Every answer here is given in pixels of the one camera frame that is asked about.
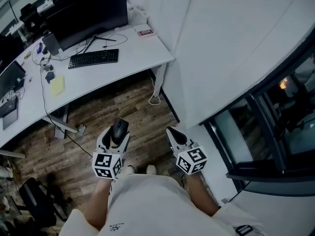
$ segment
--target sticky note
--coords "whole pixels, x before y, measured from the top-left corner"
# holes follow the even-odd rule
[[[57,76],[53,80],[50,81],[51,94],[56,96],[57,94],[64,91],[64,77]]]

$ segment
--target light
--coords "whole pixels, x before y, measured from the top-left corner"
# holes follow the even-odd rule
[[[280,88],[281,89],[286,89],[286,83],[287,83],[287,79],[286,78],[281,80],[281,82],[279,83]]]

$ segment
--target person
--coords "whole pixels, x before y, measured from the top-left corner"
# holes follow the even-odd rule
[[[253,235],[266,235],[236,206],[220,208],[198,173],[187,176],[187,183],[189,195],[173,178],[158,176],[153,165],[147,174],[128,166],[115,180],[98,181],[84,211],[72,211],[60,236],[230,236],[243,225],[251,225]]]

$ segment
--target keyboard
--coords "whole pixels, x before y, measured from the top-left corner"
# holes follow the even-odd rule
[[[0,118],[5,117],[17,108],[17,97],[12,97],[0,107]]]
[[[68,69],[118,62],[118,51],[119,49],[113,49],[73,55],[70,58]]]

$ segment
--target white t-shirt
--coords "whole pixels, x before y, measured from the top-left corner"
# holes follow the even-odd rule
[[[171,177],[132,174],[112,186],[107,221],[100,232],[74,209],[60,236],[230,236],[237,235],[233,227],[241,225],[255,226],[265,235],[255,218],[232,204],[210,217]]]

